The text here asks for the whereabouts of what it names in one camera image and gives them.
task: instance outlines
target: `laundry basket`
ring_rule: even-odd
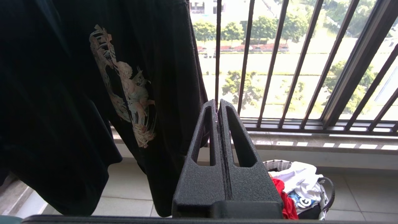
[[[269,160],[263,163],[268,171],[282,171],[289,169],[290,166],[292,165],[292,162],[286,160]],[[328,199],[325,188],[323,187],[323,184],[325,182],[328,182],[331,186],[332,194],[330,199]],[[327,177],[319,178],[318,183],[321,185],[321,201],[319,202],[321,213],[319,214],[319,220],[325,220],[326,214],[334,202],[334,196],[335,196],[334,184]]]

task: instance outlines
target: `red clothing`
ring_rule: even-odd
[[[275,184],[276,190],[278,190],[279,195],[282,198],[285,206],[282,209],[283,218],[285,219],[298,219],[297,211],[293,199],[288,198],[287,194],[283,192],[285,189],[285,183],[279,179],[272,178],[273,183]]]

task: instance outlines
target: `hanging clothes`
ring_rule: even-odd
[[[283,201],[283,209],[282,209],[283,218],[298,219],[299,217],[297,216],[296,207],[293,200],[289,198],[287,194],[283,191],[285,188],[285,184],[283,183],[283,181],[276,178],[272,178],[272,182],[274,183],[276,190],[278,191]]]
[[[285,183],[283,190],[295,202],[297,214],[313,208],[321,201],[321,185],[316,167],[307,163],[293,162],[291,167],[279,172],[269,172],[273,178]]]

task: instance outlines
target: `tiled floor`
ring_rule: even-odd
[[[109,181],[93,215],[159,217],[146,176],[134,162],[109,167]],[[396,221],[398,179],[394,176],[327,174],[336,199],[327,220]]]

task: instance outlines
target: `white cloth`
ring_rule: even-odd
[[[293,162],[289,169],[270,172],[273,178],[285,183],[283,190],[295,202],[297,214],[314,207],[321,201],[321,185],[316,167],[307,163]]]

